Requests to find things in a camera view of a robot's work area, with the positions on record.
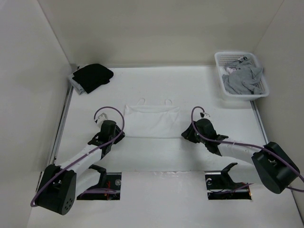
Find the white tank top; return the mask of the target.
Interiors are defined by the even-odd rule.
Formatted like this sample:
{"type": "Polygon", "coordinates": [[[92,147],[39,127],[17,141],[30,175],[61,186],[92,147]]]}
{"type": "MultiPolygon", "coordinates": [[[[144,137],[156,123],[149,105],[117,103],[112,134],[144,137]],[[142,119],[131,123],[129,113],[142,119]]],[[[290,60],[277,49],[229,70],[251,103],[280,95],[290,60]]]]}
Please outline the white tank top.
{"type": "Polygon", "coordinates": [[[174,139],[181,134],[180,108],[171,100],[163,105],[147,105],[140,99],[124,107],[124,132],[130,138],[174,139]]]}

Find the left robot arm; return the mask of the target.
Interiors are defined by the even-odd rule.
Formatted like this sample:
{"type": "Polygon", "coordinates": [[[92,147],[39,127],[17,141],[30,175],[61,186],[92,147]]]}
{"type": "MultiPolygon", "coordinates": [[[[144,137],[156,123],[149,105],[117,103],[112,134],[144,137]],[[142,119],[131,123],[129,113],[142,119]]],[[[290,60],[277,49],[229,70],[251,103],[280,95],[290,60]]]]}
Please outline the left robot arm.
{"type": "Polygon", "coordinates": [[[103,121],[86,147],[70,160],[45,168],[32,207],[42,207],[60,215],[67,214],[79,195],[94,187],[95,192],[106,185],[106,169],[96,165],[124,138],[115,121],[103,121]]]}

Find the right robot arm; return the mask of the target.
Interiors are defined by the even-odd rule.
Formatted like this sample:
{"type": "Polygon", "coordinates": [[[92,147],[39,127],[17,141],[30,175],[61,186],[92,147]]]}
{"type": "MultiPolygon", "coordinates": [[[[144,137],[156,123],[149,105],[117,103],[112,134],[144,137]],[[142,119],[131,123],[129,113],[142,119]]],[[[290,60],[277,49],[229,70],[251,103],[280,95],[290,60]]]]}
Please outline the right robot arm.
{"type": "Polygon", "coordinates": [[[275,194],[289,188],[296,179],[303,179],[298,167],[275,142],[255,146],[233,141],[218,134],[211,121],[202,118],[193,121],[181,134],[192,143],[202,143],[207,150],[220,157],[235,158],[246,162],[245,166],[233,162],[223,168],[215,178],[207,178],[207,188],[239,190],[249,184],[262,184],[275,194]]]}

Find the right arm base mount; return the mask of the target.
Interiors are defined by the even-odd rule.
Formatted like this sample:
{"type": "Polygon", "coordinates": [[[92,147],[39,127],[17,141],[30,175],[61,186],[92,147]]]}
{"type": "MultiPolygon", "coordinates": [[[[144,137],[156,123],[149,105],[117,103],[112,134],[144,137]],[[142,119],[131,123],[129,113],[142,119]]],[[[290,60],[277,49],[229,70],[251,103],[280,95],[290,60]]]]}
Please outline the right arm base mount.
{"type": "Polygon", "coordinates": [[[205,173],[208,200],[252,200],[249,184],[234,182],[228,174],[236,165],[234,162],[221,171],[205,173]]]}

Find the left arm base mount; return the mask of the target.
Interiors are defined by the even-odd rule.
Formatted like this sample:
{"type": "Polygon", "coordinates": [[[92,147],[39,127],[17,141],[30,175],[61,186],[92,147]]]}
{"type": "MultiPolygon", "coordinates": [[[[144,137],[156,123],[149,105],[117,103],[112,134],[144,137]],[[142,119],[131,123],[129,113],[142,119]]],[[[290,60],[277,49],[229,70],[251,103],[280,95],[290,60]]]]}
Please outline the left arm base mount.
{"type": "Polygon", "coordinates": [[[77,177],[77,200],[119,200],[121,173],[108,173],[105,168],[91,165],[77,177]]]}

